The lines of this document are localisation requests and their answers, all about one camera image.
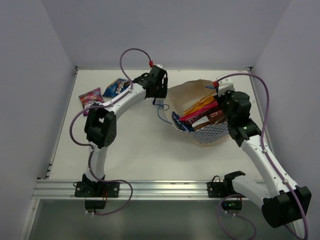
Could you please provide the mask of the orange snack packet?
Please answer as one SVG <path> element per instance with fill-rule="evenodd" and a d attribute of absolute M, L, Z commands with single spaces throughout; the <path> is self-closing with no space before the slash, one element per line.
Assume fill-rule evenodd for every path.
<path fill-rule="evenodd" d="M 203 107 L 205 107 L 206 105 L 209 105 L 211 103 L 213 103 L 215 101 L 215 97 L 213 94 L 208 94 L 207 96 L 201 98 L 200 100 L 198 100 L 196 103 L 194 103 L 191 107 L 189 107 L 188 109 L 186 109 L 183 112 L 183 115 L 189 115 L 191 113 L 194 113 L 200 109 L 202 109 Z"/>

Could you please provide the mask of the blue white snack packet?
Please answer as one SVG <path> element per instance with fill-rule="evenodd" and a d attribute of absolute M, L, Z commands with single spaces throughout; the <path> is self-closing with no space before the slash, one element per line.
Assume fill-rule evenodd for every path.
<path fill-rule="evenodd" d="M 165 99 L 164 98 L 154 98 L 152 101 L 153 105 L 163 105 L 164 104 Z"/>

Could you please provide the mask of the pink snack packet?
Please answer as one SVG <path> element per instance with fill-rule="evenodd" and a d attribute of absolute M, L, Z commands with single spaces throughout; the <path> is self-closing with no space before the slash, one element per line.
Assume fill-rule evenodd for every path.
<path fill-rule="evenodd" d="M 205 105 L 204 107 L 202 107 L 199 110 L 196 110 L 193 113 L 184 115 L 182 117 L 179 118 L 180 122 L 184 122 L 188 125 L 192 125 L 193 123 L 195 123 L 197 120 L 199 120 L 200 118 L 206 116 L 207 114 L 210 114 L 212 112 L 217 112 L 220 110 L 219 104 L 217 101 L 214 101 L 210 104 Z"/>

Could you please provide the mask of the blue Doritos chip bag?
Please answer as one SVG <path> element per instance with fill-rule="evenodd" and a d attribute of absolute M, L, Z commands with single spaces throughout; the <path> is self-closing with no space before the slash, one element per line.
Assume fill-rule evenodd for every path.
<path fill-rule="evenodd" d="M 126 90 L 130 85 L 131 82 L 128 79 L 117 78 L 105 89 L 102 97 L 114 98 Z"/>

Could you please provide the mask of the purple Fox's candy bag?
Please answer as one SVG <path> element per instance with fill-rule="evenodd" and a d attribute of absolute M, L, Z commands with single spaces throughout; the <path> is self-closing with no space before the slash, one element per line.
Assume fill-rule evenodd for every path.
<path fill-rule="evenodd" d="M 101 88 L 95 88 L 87 93 L 78 96 L 83 109 L 89 108 L 92 104 L 103 104 L 105 101 L 101 95 Z"/>

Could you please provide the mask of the blue checkered paper bag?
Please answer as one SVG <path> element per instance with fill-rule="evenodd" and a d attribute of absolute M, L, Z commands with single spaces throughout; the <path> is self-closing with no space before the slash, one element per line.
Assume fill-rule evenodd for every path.
<path fill-rule="evenodd" d="M 161 112 L 158 117 L 168 123 L 174 133 L 179 133 L 199 147 L 217 146 L 229 137 L 226 119 L 222 123 L 210 124 L 194 132 L 180 130 L 172 119 L 172 112 L 176 112 L 180 117 L 183 117 L 185 110 L 210 94 L 213 94 L 215 99 L 217 93 L 213 88 L 213 83 L 205 79 L 186 81 L 170 87 L 167 90 L 166 98 L 164 98 L 164 104 L 157 105 L 158 111 Z"/>

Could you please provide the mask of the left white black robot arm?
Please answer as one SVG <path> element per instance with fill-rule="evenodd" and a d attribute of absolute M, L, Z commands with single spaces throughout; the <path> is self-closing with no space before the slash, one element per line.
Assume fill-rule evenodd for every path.
<path fill-rule="evenodd" d="M 168 73 L 154 65 L 150 72 L 133 80 L 126 90 L 104 103 L 89 110 L 84 132 L 91 145 L 88 167 L 82 176 L 86 190 L 92 196 L 103 193 L 105 161 L 109 146 L 116 139 L 117 120 L 132 106 L 147 98 L 165 98 L 168 91 Z"/>

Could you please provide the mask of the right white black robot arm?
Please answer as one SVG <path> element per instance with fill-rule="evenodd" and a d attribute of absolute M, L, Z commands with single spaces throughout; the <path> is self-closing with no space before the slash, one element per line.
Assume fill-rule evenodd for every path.
<path fill-rule="evenodd" d="M 286 173 L 264 142 L 262 131 L 250 118 L 250 97 L 241 91 L 228 90 L 216 96 L 216 100 L 225 114 L 230 137 L 249 156 L 266 185 L 258 185 L 239 170 L 224 176 L 223 192 L 250 199 L 261 208 L 264 219 L 273 228 L 304 221 L 312 194 Z"/>

